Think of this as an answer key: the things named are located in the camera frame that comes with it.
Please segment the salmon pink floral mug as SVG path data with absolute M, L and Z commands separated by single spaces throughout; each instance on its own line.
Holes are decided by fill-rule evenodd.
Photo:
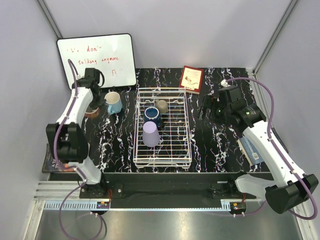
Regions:
M 99 116 L 100 114 L 100 108 L 97 107 L 95 109 L 91 108 L 90 106 L 87 107 L 85 113 L 84 113 L 84 117 L 85 118 L 89 118 L 89 119 L 95 119 Z

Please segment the light blue ceramic mug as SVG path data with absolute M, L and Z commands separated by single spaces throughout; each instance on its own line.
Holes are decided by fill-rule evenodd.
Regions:
M 118 114 L 122 111 L 122 101 L 119 93 L 112 91 L 105 95 L 105 103 L 109 115 Z

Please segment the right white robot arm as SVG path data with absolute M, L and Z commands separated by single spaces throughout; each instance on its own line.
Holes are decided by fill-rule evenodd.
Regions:
M 216 124 L 231 125 L 249 140 L 267 165 L 272 180 L 237 173 L 227 185 L 228 195 L 244 193 L 265 200 L 278 214 L 309 200 L 319 184 L 314 174 L 306 174 L 271 133 L 270 123 L 256 104 L 248 105 L 235 85 L 222 87 L 218 95 L 205 95 L 198 114 Z

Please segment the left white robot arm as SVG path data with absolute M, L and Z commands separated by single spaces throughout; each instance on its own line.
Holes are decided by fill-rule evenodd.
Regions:
M 108 193 L 102 182 L 102 173 L 89 157 L 90 144 L 81 124 L 87 108 L 97 109 L 101 105 L 99 89 L 104 76 L 96 68 L 86 68 L 84 77 L 77 79 L 71 89 L 70 100 L 55 123 L 46 126 L 46 135 L 52 157 L 60 167 L 73 169 L 97 198 Z

